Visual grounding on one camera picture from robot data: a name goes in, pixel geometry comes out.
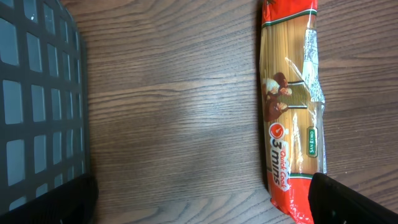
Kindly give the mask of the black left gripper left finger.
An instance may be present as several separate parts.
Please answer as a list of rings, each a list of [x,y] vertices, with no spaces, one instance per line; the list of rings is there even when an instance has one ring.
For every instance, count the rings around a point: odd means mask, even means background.
[[[95,176],[83,174],[1,215],[1,224],[91,223],[98,195]]]

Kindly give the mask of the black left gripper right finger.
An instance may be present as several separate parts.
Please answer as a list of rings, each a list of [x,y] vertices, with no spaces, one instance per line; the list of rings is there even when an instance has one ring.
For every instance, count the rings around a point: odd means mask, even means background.
[[[397,224],[396,213],[319,172],[308,201],[315,224]]]

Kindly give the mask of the orange spaghetti packet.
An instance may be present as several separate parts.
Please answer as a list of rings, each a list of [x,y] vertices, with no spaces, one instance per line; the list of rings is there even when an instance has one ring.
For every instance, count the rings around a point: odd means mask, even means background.
[[[326,172],[325,97],[318,79],[317,0],[266,1],[260,75],[267,183],[272,204],[312,223],[312,177]]]

